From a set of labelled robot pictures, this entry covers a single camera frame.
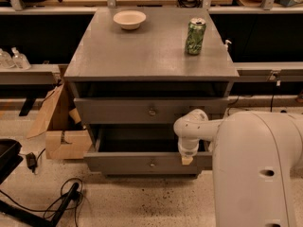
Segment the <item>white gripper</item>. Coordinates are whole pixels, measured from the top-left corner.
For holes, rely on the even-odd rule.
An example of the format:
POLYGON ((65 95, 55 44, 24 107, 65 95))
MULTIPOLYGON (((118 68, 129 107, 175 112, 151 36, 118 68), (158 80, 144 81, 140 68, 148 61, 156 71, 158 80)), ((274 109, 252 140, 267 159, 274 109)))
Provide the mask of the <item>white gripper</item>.
POLYGON ((181 162, 183 166, 189 166, 193 161, 193 156, 195 156, 199 149, 199 141, 196 139, 178 139, 178 150, 181 157, 181 162))

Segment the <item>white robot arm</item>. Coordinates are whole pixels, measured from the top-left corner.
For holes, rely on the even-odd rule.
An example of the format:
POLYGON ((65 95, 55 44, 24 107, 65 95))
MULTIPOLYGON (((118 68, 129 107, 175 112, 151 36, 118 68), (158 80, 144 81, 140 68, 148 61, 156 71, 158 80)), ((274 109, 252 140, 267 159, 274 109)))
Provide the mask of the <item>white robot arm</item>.
POLYGON ((196 109, 173 126, 184 160, 213 144, 216 227, 296 227, 290 172, 303 164, 303 115, 196 109))

